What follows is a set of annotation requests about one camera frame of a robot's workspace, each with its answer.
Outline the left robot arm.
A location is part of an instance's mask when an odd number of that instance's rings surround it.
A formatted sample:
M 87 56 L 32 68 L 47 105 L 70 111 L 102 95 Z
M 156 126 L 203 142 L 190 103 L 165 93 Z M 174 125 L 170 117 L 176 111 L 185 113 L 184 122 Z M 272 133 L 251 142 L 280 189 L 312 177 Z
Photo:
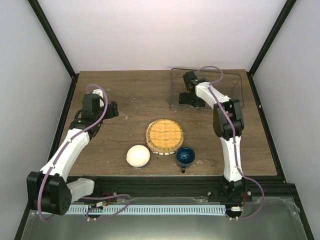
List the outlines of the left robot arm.
M 82 107 L 76 112 L 60 147 L 40 171 L 32 171 L 27 176 L 31 210 L 62 216 L 73 202 L 83 197 L 91 202 L 101 198 L 102 189 L 92 179 L 67 182 L 68 175 L 81 151 L 99 132 L 103 121 L 118 115 L 117 102 L 108 102 L 101 90 L 83 96 Z

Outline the dark blue mug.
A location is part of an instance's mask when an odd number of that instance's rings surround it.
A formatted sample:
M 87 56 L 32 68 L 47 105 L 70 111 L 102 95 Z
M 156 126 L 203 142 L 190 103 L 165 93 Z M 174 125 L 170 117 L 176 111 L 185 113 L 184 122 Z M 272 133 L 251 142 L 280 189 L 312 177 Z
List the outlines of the dark blue mug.
M 189 168 L 196 158 L 195 151 L 188 146 L 180 147 L 176 153 L 176 165 L 180 168 L 181 173 L 184 174 L 186 169 Z

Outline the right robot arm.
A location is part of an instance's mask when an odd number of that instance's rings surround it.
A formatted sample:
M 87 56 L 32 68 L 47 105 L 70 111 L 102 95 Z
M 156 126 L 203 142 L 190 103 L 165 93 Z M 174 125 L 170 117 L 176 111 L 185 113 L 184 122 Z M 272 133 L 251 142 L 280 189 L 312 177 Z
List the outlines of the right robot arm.
M 240 101 L 221 93 L 194 71 L 186 72 L 182 78 L 185 92 L 179 94 L 179 103 L 192 107 L 208 105 L 213 110 L 213 130 L 220 139 L 224 160 L 224 180 L 220 188 L 223 198 L 232 202 L 245 190 L 240 151 L 245 125 Z

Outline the wire dish rack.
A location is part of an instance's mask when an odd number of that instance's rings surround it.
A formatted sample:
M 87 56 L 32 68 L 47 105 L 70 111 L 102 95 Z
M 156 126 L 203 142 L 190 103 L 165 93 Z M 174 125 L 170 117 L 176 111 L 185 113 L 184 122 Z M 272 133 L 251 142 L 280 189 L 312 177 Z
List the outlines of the wire dish rack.
M 170 70 L 169 107 L 181 111 L 211 113 L 216 103 L 239 100 L 244 107 L 243 79 L 236 70 L 218 70 L 174 67 Z M 179 104 L 180 93 L 192 93 L 198 97 L 198 106 Z

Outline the white bowl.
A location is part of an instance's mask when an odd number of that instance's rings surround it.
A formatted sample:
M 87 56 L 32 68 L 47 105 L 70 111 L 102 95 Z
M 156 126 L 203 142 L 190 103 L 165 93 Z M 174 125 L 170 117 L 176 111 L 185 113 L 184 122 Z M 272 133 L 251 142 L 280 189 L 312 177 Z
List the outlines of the white bowl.
M 143 145 L 132 146 L 126 154 L 126 161 L 134 168 L 145 166 L 150 160 L 150 151 Z

